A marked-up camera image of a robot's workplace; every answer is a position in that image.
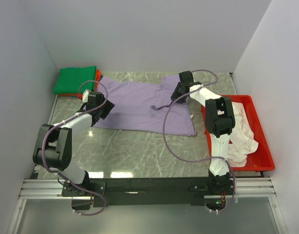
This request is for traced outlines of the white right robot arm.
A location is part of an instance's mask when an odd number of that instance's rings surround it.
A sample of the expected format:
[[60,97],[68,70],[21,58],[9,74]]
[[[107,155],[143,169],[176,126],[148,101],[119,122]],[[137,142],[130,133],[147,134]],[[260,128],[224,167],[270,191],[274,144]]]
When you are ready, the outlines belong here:
[[206,85],[195,81],[191,71],[179,73],[179,82],[171,95],[172,108],[176,103],[184,103],[186,98],[199,102],[205,108],[205,129],[211,138],[211,163],[207,189],[217,195],[225,187],[231,186],[231,166],[228,163],[228,144],[236,125],[232,101],[229,97],[217,95]]

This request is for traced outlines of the lavender t shirt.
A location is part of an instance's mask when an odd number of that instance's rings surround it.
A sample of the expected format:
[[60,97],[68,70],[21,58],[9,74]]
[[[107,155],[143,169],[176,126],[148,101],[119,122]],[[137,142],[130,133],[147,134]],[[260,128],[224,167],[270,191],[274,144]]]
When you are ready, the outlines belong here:
[[98,91],[107,91],[108,99],[115,107],[95,127],[196,136],[187,104],[176,103],[168,108],[178,82],[178,75],[162,77],[161,84],[118,82],[103,77]]

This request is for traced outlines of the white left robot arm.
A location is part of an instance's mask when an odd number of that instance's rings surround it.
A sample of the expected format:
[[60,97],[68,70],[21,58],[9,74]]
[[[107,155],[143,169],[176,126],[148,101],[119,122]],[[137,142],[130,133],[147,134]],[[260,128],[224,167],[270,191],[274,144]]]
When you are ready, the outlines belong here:
[[69,119],[40,127],[33,152],[33,162],[73,183],[80,196],[90,192],[88,172],[72,162],[73,137],[105,119],[115,105],[103,93],[86,91],[81,108]]

